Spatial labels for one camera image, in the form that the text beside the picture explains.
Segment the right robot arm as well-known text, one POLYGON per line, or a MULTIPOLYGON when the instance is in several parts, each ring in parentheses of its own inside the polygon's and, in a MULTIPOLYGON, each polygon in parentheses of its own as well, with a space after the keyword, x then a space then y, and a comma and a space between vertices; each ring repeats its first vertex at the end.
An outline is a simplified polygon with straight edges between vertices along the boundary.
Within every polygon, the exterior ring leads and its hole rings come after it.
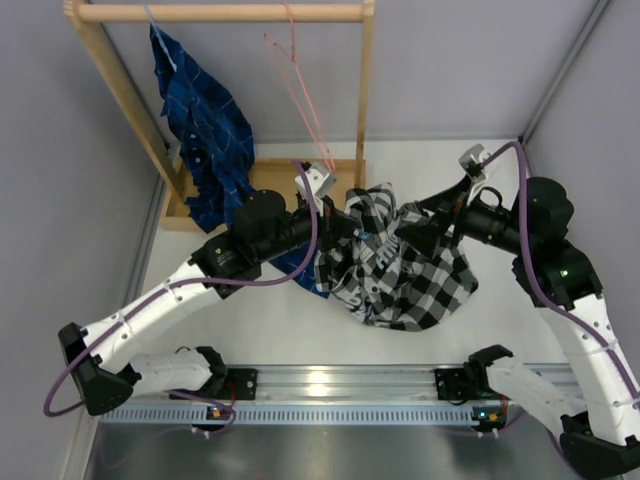
POLYGON ((516 282, 555 335, 581 395, 563 393, 502 345, 468 357, 468 393, 514 401, 547 429, 585 479, 637 469, 639 383, 613 332, 592 263, 566 238, 574 213, 566 190, 549 178, 529 177, 509 209, 471 190, 465 178, 420 201, 425 219, 400 228, 399 237, 428 257, 463 238, 513 255, 516 282))

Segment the black white checkered shirt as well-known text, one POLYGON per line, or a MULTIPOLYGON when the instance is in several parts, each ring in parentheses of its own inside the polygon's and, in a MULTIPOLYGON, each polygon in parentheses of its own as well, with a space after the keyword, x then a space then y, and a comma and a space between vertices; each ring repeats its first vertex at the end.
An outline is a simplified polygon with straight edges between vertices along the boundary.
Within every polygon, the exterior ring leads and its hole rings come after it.
POLYGON ((464 251, 426 256, 397 230, 428 218, 415 202, 398 205, 390 183, 351 189, 344 213, 354 232, 317 254, 315 287, 335 297, 359 322, 407 332, 429 329, 458 310, 479 282, 464 251))

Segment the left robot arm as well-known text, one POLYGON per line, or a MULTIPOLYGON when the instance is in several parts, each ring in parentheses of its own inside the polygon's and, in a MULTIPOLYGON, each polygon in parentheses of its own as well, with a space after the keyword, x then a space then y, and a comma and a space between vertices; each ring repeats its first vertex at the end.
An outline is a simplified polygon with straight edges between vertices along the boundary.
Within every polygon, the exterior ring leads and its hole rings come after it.
POLYGON ((209 239, 162 284, 111 316, 82 327, 70 323, 59 342, 91 416, 133 397, 167 391, 173 397, 213 399, 225 390, 228 369, 212 347, 169 354, 145 346, 192 313, 254 284, 264 263, 300 247, 328 250, 350 237, 358 222, 325 197, 295 212, 272 190, 260 190, 234 212, 231 227, 209 239))

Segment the pink wire hanger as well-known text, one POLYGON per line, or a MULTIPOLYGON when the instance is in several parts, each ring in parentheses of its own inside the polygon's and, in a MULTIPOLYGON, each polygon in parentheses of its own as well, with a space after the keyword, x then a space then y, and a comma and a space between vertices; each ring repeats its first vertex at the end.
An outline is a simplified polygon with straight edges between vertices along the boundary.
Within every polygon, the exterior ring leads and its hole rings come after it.
POLYGON ((287 2, 282 2, 281 5, 289 25, 289 45, 283 45, 270 32, 264 33, 264 43, 320 158, 329 172, 335 173, 335 157, 325 139, 318 113, 299 66, 293 11, 287 2))

